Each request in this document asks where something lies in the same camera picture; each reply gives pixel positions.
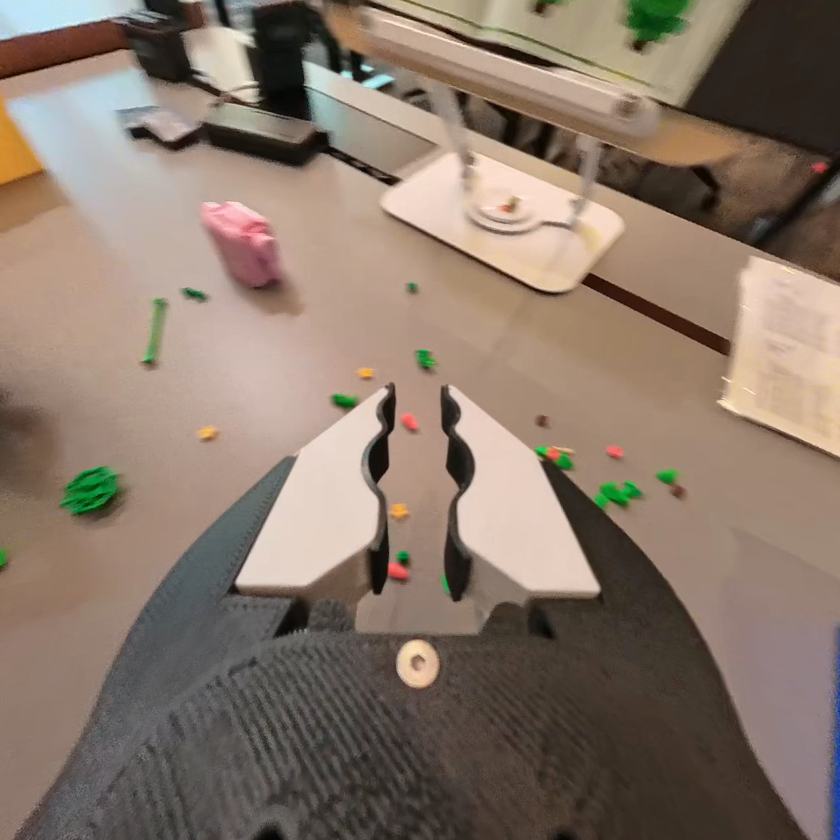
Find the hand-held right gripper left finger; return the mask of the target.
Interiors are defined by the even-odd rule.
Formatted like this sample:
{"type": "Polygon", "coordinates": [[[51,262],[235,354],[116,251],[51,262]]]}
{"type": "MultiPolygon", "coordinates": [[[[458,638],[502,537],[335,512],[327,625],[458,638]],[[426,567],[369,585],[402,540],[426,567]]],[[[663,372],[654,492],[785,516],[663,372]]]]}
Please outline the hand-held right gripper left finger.
{"type": "Polygon", "coordinates": [[[237,595],[308,610],[339,603],[357,627],[359,605],[382,593],[391,559],[380,483],[395,420],[389,382],[298,450],[235,578],[237,595]]]}

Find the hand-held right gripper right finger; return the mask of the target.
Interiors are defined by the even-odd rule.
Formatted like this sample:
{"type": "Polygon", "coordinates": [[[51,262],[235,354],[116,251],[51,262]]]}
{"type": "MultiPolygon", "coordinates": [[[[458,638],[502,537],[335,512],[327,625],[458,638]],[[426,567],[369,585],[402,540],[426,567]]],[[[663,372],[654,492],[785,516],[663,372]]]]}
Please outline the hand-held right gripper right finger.
{"type": "Polygon", "coordinates": [[[454,602],[485,622],[499,605],[592,601],[602,588],[548,467],[515,434],[453,385],[440,394],[449,504],[444,573],[454,602]]]}

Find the green toy web disc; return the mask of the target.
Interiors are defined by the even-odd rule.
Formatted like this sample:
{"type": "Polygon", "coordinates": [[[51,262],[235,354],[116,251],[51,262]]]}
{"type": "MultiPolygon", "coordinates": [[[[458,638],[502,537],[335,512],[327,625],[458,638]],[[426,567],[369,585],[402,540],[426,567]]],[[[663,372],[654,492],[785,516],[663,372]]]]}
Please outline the green toy web disc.
{"type": "Polygon", "coordinates": [[[64,487],[59,506],[72,516],[87,515],[112,503],[120,491],[119,474],[107,467],[86,469],[64,487]]]}

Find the green toy stalk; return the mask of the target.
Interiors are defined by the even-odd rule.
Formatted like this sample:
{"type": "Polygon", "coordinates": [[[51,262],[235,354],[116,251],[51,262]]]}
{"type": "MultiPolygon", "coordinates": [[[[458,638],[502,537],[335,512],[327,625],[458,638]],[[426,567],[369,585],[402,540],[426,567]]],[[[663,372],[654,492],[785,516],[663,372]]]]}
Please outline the green toy stalk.
{"type": "Polygon", "coordinates": [[[149,328],[140,360],[140,363],[145,368],[153,369],[159,362],[162,335],[168,309],[169,302],[166,298],[156,297],[152,300],[149,328]]]}

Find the pink plastic toy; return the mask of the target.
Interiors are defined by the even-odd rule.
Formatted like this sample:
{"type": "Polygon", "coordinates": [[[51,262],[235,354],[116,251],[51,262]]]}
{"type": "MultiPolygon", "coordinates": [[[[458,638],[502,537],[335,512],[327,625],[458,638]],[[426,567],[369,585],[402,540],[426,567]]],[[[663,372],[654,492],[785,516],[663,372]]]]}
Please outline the pink plastic toy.
{"type": "Polygon", "coordinates": [[[266,217],[239,202],[203,203],[199,216],[237,283],[261,289],[284,280],[279,246],[266,217]]]}

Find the printed paper sheet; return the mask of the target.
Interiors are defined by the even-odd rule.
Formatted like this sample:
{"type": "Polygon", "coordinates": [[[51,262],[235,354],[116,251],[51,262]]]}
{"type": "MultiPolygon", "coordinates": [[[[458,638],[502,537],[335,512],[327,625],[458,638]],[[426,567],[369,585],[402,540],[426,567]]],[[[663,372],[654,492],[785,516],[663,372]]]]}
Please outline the printed paper sheet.
{"type": "Polygon", "coordinates": [[[751,257],[718,404],[839,457],[838,283],[751,257]]]}

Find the white book stand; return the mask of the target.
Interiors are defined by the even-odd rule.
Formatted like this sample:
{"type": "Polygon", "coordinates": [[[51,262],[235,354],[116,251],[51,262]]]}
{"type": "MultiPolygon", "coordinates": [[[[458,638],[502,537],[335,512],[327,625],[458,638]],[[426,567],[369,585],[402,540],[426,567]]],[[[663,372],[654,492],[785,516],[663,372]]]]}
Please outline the white book stand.
{"type": "Polygon", "coordinates": [[[604,148],[682,169],[739,150],[726,129],[586,73],[504,57],[361,2],[327,2],[325,13],[346,46],[423,78],[448,136],[451,151],[390,187],[384,211],[536,291],[577,288],[623,234],[619,214],[592,196],[604,148]],[[457,91],[575,133],[580,184],[562,188],[472,150],[457,91]],[[499,212],[510,196],[519,211],[499,212]]]}

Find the black flat power bank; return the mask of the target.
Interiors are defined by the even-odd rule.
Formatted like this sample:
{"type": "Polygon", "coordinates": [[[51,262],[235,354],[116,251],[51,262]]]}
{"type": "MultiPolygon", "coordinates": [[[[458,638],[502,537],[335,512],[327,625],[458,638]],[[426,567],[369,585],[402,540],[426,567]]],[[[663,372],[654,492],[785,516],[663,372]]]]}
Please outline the black flat power bank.
{"type": "Polygon", "coordinates": [[[202,122],[209,143],[292,167],[302,167],[330,147],[329,135],[314,123],[226,101],[202,122]]]}

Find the black battery pack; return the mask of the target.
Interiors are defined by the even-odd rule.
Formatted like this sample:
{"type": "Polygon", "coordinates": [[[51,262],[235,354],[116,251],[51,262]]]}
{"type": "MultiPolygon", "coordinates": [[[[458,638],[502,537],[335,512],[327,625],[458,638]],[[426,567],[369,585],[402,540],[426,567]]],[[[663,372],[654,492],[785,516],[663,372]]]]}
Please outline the black battery pack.
{"type": "Polygon", "coordinates": [[[122,130],[134,140],[150,136],[147,121],[161,111],[157,106],[142,106],[117,109],[114,114],[122,130]]]}
{"type": "Polygon", "coordinates": [[[156,110],[143,121],[152,140],[169,151],[193,146],[202,136],[201,126],[184,120],[175,112],[156,110]]]}

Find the black charger dock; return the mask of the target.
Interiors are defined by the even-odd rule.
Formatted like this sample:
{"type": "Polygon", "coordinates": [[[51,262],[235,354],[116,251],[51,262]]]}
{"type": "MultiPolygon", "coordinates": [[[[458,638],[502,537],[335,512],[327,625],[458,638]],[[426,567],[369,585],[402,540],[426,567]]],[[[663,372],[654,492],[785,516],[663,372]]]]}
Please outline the black charger dock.
{"type": "Polygon", "coordinates": [[[253,46],[248,53],[261,108],[310,120],[303,47],[308,41],[307,6],[299,1],[263,2],[252,7],[253,46]]]}

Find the yellow storage bin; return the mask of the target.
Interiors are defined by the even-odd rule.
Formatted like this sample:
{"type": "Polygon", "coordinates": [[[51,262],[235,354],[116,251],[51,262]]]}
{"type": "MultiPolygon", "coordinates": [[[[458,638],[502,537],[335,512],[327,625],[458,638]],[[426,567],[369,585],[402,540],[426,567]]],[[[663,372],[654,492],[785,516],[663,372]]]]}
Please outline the yellow storage bin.
{"type": "Polygon", "coordinates": [[[1,98],[1,186],[43,172],[43,165],[1,98]]]}

